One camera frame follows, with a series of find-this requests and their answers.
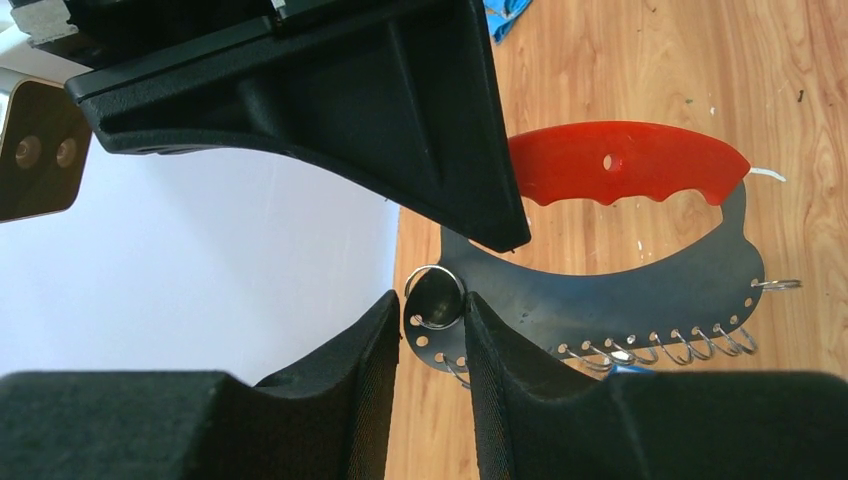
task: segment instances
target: white backdrop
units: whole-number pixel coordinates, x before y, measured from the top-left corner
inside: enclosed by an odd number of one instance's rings
[[[397,206],[239,150],[114,156],[67,212],[0,224],[0,376],[297,360],[391,286]]]

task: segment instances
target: metal coil spring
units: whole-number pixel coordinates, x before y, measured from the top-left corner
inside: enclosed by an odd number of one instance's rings
[[[677,329],[672,330],[671,336],[676,337],[683,343],[683,345],[686,346],[685,357],[681,357],[680,355],[674,355],[670,351],[668,351],[657,332],[651,332],[650,334],[650,340],[651,343],[653,343],[653,346],[647,347],[646,349],[650,355],[649,357],[640,356],[636,354],[633,350],[622,347],[621,345],[616,343],[615,340],[613,340],[612,338],[608,338],[604,342],[606,347],[614,349],[612,353],[607,353],[600,350],[599,348],[592,345],[591,342],[583,342],[583,350],[588,350],[594,354],[603,356],[603,363],[587,360],[583,356],[571,351],[568,345],[564,343],[557,348],[557,351],[561,354],[566,354],[572,358],[580,360],[580,362],[585,365],[586,368],[589,368],[590,370],[596,372],[607,372],[612,369],[614,365],[620,365],[625,367],[629,367],[637,363],[642,365],[653,365],[657,363],[660,359],[660,356],[657,354],[656,347],[659,347],[662,352],[666,356],[668,356],[668,358],[670,358],[671,361],[673,361],[674,363],[681,366],[685,366],[691,365],[696,359],[704,361],[710,360],[715,356],[716,352],[721,352],[730,357],[736,357],[743,353],[747,355],[754,355],[755,353],[757,353],[759,347],[754,337],[750,333],[748,333],[748,331],[745,330],[743,327],[739,327],[739,331],[742,333],[742,336],[745,337],[745,340],[748,342],[747,346],[743,345],[737,340],[734,340],[733,337],[731,337],[727,332],[724,331],[720,324],[715,324],[713,326],[713,332],[720,333],[727,342],[727,346],[722,347],[721,345],[716,343],[712,338],[708,337],[699,327],[695,327],[692,330],[692,333],[701,337],[701,339],[705,342],[707,346],[707,351],[702,352],[695,348],[691,341],[683,338],[683,335],[681,335]],[[635,335],[630,335],[629,337],[627,337],[627,344],[633,344],[635,341]]]

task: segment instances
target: red knife handle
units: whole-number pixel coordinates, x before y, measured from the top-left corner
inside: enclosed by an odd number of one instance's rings
[[[509,150],[521,195],[542,206],[571,198],[609,205],[637,195],[661,202],[689,189],[721,205],[751,168],[720,140],[639,122],[535,130],[510,138]]]

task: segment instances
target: wooden floor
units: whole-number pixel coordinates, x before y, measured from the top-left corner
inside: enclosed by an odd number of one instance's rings
[[[494,52],[509,135],[589,120],[663,123],[724,140],[754,166],[784,175],[786,183],[746,178],[745,232],[769,279],[800,278],[804,288],[765,295],[746,322],[758,355],[686,368],[846,376],[848,2],[535,0]],[[649,263],[721,220],[692,192],[663,203],[525,206],[533,241],[507,257],[559,273]],[[591,237],[583,234],[588,221],[596,225]],[[437,260],[437,232],[402,212],[395,288]],[[406,342],[386,478],[478,478],[469,393],[421,363]]]

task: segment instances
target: white string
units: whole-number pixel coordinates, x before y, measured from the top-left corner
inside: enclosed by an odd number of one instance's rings
[[[781,182],[784,182],[784,183],[786,182],[786,177],[775,172],[774,170],[769,170],[767,168],[751,167],[750,173],[753,173],[755,175],[765,175],[767,177],[776,178],[776,179],[780,180]]]

